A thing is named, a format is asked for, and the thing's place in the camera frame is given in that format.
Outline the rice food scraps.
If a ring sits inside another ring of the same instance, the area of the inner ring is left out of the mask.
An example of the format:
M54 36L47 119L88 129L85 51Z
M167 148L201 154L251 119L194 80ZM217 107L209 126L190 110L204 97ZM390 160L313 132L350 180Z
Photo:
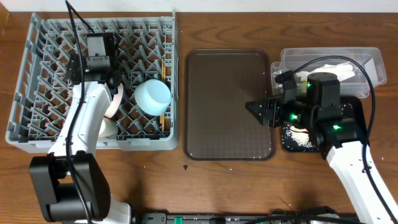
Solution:
M294 144L298 147L311 148L313 144L309 140L307 129L300 129L290 124L282 128L284 141Z

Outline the white napkin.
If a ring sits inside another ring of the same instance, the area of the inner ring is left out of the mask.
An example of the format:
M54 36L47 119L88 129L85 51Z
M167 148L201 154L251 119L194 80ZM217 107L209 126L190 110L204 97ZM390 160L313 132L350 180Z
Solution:
M307 77L310 74L320 73L320 72L333 73L337 76L337 79L340 82L355 76L353 66L350 65L349 62L340 63L338 65L325 64L324 66L316 68L316 69L312 70L311 72L306 72L306 71L297 72L296 76L300 79L301 82L306 82Z

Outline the wooden chopstick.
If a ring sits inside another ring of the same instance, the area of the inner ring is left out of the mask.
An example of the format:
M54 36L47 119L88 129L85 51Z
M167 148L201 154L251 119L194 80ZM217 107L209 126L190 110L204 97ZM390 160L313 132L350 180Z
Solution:
M166 71L165 71L166 67L165 67L165 60L162 59L162 66L161 66L161 80L163 83L166 82Z
M160 125L161 125L161 131L162 131L162 133L163 133L164 130L165 130L164 124L165 124L165 115L162 114L162 115L160 115Z

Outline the light blue bowl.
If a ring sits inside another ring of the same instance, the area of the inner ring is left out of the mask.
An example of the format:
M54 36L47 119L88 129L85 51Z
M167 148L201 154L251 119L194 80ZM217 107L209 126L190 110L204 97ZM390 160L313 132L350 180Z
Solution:
M169 107L172 95L164 82L150 79L136 87L134 99L143 112L152 116L160 116Z

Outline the white pink bowl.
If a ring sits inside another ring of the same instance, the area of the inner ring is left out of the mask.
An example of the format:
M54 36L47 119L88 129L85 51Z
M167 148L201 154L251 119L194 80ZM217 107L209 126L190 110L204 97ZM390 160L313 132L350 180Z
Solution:
M124 86L121 83L118 86L117 93L114 95L110 106L108 107L108 109L106 110L106 112L104 114L105 118L111 119L117 113L119 106L123 99L123 93L124 93Z

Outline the white cup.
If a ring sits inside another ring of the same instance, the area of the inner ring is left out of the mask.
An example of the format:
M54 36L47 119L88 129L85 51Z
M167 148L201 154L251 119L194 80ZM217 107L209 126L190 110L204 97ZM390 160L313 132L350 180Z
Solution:
M108 119L108 118L103 118L101 122L101 127L99 129L99 139L104 139L104 138L115 138L118 133L118 126L117 124Z

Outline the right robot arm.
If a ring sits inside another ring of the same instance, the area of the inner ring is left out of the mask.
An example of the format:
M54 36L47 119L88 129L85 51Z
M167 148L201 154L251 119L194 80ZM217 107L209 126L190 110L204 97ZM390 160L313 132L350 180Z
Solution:
M347 104L340 95L340 82L333 73L318 72L307 77L306 98L296 99L297 84L291 71L275 77L284 92L249 101L246 109L271 128L289 124L306 129L334 170L348 194L361 223L397 223L397 203L371 160L363 117L345 116Z

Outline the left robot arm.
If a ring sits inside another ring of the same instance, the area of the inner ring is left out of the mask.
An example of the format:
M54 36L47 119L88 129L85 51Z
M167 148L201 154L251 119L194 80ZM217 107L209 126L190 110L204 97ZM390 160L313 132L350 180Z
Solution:
M61 133L46 156L32 158L30 177L47 222L133 223L131 206L111 197L95 159L111 92L121 84L118 43L112 33L91 33L87 44L88 56L68 64L73 99Z

